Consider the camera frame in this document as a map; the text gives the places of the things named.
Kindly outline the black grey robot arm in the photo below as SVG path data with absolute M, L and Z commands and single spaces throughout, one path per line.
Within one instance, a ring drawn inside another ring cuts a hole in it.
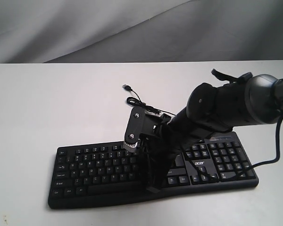
M 149 191 L 161 190 L 180 152 L 215 133 L 227 133 L 241 126 L 275 124 L 275 146 L 280 146 L 283 79 L 252 73 L 235 78 L 217 70 L 212 70 L 212 74 L 224 82 L 223 86 L 200 84 L 176 116 L 156 117 L 151 123 L 152 136 L 143 143 L 149 164 Z

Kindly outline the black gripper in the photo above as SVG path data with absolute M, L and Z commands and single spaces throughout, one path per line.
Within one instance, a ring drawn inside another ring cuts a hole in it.
M 141 162 L 146 165 L 146 189 L 159 193 L 169 169 L 178 155 L 171 129 L 166 122 L 146 121 L 141 130 Z

